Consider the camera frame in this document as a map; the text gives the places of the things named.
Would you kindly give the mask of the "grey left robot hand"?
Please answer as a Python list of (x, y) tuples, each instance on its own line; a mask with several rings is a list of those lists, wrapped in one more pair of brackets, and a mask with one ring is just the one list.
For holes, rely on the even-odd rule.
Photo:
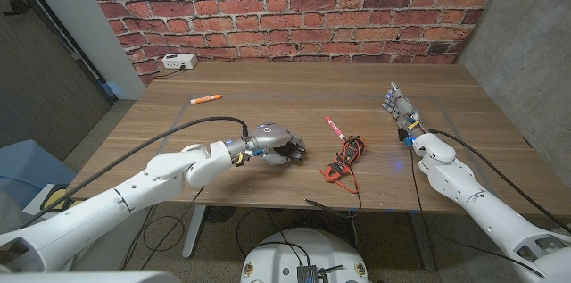
[(245, 143), (250, 155), (261, 157), (272, 165), (299, 162), (306, 155), (302, 138), (276, 123), (262, 124), (251, 129)]

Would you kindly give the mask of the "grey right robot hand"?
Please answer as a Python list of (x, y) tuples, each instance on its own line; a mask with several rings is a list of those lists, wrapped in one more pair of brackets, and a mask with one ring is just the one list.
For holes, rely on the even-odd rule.
[(395, 82), (391, 82), (391, 89), (385, 96), (382, 107), (396, 120), (398, 138), (410, 144), (417, 137), (426, 134), (419, 111), (402, 93)]

